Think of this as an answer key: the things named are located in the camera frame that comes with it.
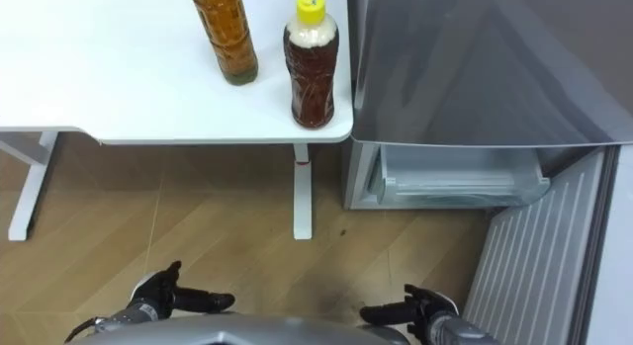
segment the laminate floor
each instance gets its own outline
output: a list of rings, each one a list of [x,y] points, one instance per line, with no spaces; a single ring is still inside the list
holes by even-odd
[[[0,344],[60,344],[177,259],[181,285],[234,293],[243,313],[356,324],[359,307],[401,300],[404,283],[463,304],[483,213],[345,211],[339,146],[313,153],[315,237],[295,241],[291,146],[105,146],[64,133],[27,242],[6,239],[26,166],[0,154]]]

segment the white metal table frame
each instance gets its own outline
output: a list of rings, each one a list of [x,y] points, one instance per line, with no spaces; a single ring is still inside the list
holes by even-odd
[[[58,132],[44,131],[39,143],[19,132],[0,132],[0,150],[30,165],[20,199],[9,225],[9,240],[27,240],[29,226],[52,156]],[[295,150],[295,188],[293,234],[297,240],[313,237],[312,164],[306,143],[293,144]]]

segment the table top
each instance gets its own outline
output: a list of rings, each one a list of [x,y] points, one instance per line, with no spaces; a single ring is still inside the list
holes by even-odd
[[[347,0],[334,117],[291,113],[283,30],[295,0],[243,0],[259,75],[225,82],[192,0],[0,0],[0,131],[83,130],[105,143],[337,142],[352,128]]]

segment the refrigerator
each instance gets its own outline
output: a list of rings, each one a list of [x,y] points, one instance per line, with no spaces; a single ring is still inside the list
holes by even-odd
[[[490,211],[467,320],[503,344],[633,343],[633,0],[348,5],[344,205]]]

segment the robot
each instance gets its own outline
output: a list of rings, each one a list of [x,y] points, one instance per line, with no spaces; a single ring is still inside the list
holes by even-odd
[[[455,303],[434,291],[405,285],[405,300],[365,306],[360,327],[295,317],[241,315],[227,311],[230,294],[178,286],[181,262],[143,278],[125,309],[79,324],[66,343],[76,345],[407,345],[389,325],[407,324],[424,345],[497,345],[489,334],[463,320]],[[171,318],[174,309],[204,314]],[[72,341],[79,333],[92,333]]]

